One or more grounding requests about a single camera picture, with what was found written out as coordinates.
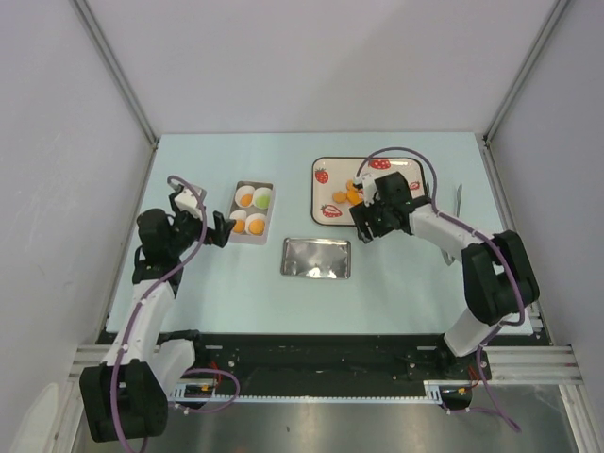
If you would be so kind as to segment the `yellow round waffle cookie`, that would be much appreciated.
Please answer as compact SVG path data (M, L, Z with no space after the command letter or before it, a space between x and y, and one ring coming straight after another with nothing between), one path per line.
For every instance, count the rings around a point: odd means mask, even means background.
M245 230L245 221L237 220L236 224L233 228L233 231L235 233L241 234L242 232L244 232L244 230Z

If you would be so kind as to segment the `orange sandwich cookie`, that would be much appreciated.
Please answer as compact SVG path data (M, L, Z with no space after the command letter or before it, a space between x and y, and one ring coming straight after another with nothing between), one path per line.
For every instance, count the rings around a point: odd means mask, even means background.
M252 235L261 236L265 229L265 222L261 219L255 219L249 223L248 230Z

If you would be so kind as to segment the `white rectangular tin box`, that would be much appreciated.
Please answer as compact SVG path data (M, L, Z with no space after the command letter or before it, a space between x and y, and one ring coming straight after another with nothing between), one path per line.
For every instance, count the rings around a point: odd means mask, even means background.
M276 201L276 189L270 182L238 181L230 201L227 219L234 222L233 243L264 245Z

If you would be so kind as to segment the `green round cookie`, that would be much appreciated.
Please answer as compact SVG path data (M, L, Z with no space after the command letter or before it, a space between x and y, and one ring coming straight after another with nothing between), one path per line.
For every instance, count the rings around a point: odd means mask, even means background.
M255 206L261 210L267 210L270 205L271 198L269 195L260 195L255 200Z

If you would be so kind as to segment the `silver tin lid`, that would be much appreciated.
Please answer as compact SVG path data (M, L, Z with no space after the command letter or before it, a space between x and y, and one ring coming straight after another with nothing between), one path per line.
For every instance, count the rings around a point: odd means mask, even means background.
M351 243L346 240L286 238L280 273L286 277L349 279Z

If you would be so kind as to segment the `metal tongs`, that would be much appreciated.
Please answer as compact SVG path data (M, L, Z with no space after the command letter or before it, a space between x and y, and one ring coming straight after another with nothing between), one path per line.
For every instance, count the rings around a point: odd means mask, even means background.
M459 217L460 213L461 213L462 188L463 188L463 186L460 184L455 191L453 209L454 209L454 215L456 217ZM447 252L445 252L444 250L442 250L441 253L442 253L443 259L445 261L445 264L447 266L451 266L455 262L455 258L453 256L451 256L450 254L448 254Z

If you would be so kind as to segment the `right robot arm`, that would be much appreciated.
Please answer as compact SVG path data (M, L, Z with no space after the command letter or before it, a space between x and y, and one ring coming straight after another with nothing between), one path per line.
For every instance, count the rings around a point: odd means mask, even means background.
M540 288L516 232L487 234L467 225L438 210L430 197L413 197L399 173L355 176L353 186L361 190L361 202L349 211L364 243L402 231L432 243L461 264L466 309L444 334L444 349L435 355L443 377L458 378L469 367L469 354L504 326L525 322L526 307L539 298Z

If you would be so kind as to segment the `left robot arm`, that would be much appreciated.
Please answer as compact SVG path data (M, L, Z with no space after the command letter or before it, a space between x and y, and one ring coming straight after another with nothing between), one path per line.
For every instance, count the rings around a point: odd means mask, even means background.
M208 227L199 210L143 212L136 225L132 301L108 353L79 378L92 438L98 443L157 437L165 430L168 396L185 374L195 378L209 355L190 335L158 345L164 317L176 301L184 266L204 245L225 247L236 223L220 212Z

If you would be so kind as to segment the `white paper cup near left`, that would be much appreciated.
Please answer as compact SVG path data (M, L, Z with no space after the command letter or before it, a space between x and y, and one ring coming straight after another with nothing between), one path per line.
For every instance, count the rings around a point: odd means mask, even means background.
M233 233L238 235L249 234L248 212L246 210L234 210L229 215L230 220L235 221Z

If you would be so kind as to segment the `white paper cup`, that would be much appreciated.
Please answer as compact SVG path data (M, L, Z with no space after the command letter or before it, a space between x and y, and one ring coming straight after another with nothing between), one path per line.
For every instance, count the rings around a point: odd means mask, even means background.
M236 205L243 209L251 207L254 202L255 192L256 188L249 184L245 184L239 187L235 192L234 197Z
M252 236L262 236L267 225L267 217L263 213L253 213L246 218L246 233Z
M268 210L273 197L273 190L269 187L257 188L253 193L252 204L259 210Z
M229 215L230 220L235 221L233 233L238 235L249 234L248 212L246 210L234 210Z

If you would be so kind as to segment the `orange fish cookie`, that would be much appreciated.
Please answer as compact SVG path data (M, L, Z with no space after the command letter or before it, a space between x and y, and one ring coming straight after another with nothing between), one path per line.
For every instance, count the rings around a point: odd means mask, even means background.
M362 193L356 190L348 190L346 192L346 199L351 206L356 206L363 202Z

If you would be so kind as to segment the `orange flower cookie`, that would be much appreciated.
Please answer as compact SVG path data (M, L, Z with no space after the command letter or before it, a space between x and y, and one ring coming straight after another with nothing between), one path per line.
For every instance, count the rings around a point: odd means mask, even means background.
M332 195L332 199L334 202L336 202L338 204L345 203L347 201L347 193L336 192Z

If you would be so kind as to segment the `white paper cup near right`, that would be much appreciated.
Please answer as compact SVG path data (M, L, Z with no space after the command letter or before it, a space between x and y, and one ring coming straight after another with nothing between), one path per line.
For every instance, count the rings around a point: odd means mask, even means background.
M246 233L252 236L262 236L267 225L267 217L263 213L253 213L246 218Z

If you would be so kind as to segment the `white paper cup far left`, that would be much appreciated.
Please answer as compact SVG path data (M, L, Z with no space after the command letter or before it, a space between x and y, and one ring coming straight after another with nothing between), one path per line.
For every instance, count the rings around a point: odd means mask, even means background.
M251 207L254 202L255 192L256 188L249 184L245 184L239 187L235 192L234 197L236 205L243 209Z

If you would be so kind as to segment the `white paper cup far right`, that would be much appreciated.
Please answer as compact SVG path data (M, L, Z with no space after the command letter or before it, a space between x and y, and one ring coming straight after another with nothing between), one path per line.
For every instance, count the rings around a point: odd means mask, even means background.
M273 190L269 187L257 188L253 193L252 204L259 210L268 210L273 197Z

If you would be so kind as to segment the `strawberry print tray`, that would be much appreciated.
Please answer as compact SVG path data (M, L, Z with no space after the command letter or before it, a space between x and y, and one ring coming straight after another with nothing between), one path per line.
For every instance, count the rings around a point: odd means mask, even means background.
M356 190L353 178L363 162L363 158L324 157L312 165L311 217L315 223L325 227L354 226L348 201L338 204L332 195ZM411 195L417 198L427 195L421 164L408 158L373 158L363 165L362 174L371 173L375 177L398 172L406 178Z

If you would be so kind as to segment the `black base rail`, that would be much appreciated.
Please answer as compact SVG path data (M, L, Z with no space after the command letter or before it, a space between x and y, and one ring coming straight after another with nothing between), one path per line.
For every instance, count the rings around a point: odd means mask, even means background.
M472 385L492 376L486 353L456 358L440 335L162 333L157 345L193 341L194 366L232 373L218 389L241 397L395 397L421 392L424 381Z

